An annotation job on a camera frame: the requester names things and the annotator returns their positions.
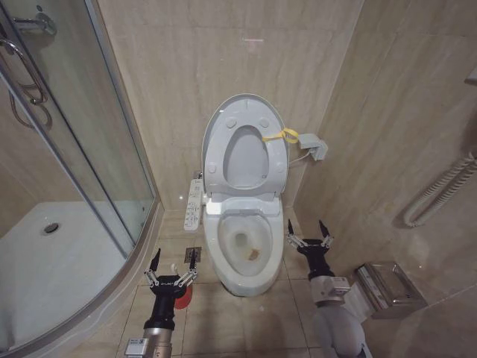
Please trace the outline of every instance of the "cable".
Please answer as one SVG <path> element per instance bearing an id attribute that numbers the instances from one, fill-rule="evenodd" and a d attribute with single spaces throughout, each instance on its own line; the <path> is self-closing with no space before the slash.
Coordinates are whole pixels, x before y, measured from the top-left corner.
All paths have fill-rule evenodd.
<path id="1" fill-rule="evenodd" d="M 416 227 L 424 224 L 424 222 L 433 216 L 476 172 L 477 159 L 472 153 L 469 153 L 467 157 L 459 160 L 453 168 L 445 172 L 418 199 L 416 199 L 402 216 L 404 223 L 409 227 Z M 411 220 L 411 217 L 416 213 L 417 209 L 443 187 L 445 188 L 439 196 L 436 197 L 434 202 L 423 210 L 415 220 Z"/>
<path id="2" fill-rule="evenodd" d="M 305 158 L 308 157 L 310 154 L 311 154 L 311 152 L 308 151 L 308 153 L 306 153 L 306 154 L 303 155 L 302 157 L 299 157 L 299 158 L 297 158 L 297 159 L 293 159 L 291 162 L 288 163 L 288 165 L 291 165 L 291 164 L 293 164 L 293 163 L 296 163 L 298 160 L 305 159 Z"/>

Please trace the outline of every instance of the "water supply hose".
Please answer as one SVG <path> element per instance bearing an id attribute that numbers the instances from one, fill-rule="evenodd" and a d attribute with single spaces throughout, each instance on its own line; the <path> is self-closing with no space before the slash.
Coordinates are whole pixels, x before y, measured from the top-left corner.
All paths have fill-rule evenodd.
<path id="1" fill-rule="evenodd" d="M 416 201 L 405 211 L 404 223 L 409 227 L 421 226 L 433 216 L 475 173 L 477 172 L 477 159 L 472 153 L 462 158 L 458 163 L 445 172 L 432 184 Z M 411 217 L 416 211 L 431 198 L 437 191 L 443 191 L 416 219 Z"/>

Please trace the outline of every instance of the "toilet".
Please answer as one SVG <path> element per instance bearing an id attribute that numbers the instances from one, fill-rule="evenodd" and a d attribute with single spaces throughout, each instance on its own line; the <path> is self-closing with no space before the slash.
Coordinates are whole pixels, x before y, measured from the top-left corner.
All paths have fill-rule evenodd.
<path id="1" fill-rule="evenodd" d="M 282 262 L 280 194 L 288 173 L 288 143 L 262 138 L 283 128 L 266 100 L 241 94 L 215 111 L 203 138 L 207 251 L 219 279 L 237 296 L 265 292 Z"/>

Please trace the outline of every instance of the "yellow strap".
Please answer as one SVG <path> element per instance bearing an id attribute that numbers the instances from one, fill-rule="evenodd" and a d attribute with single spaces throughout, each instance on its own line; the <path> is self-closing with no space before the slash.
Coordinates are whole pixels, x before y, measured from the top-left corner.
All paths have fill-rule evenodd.
<path id="1" fill-rule="evenodd" d="M 264 136 L 264 137 L 262 137 L 262 140 L 264 142 L 267 142 L 268 140 L 279 139 L 279 138 L 283 138 L 288 143 L 294 144 L 294 143 L 298 142 L 298 132 L 296 132 L 296 131 L 294 131 L 293 129 L 290 129 L 290 128 L 283 128 L 279 133 L 275 134 L 274 136 Z"/>

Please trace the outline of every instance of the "shower enclosure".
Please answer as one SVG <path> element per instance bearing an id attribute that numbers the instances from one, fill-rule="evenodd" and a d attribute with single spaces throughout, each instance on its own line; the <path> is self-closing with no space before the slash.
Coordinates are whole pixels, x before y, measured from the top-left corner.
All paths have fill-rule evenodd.
<path id="1" fill-rule="evenodd" d="M 0 0 L 0 75 L 0 357 L 23 357 L 124 276 L 159 198 L 94 0 Z"/>

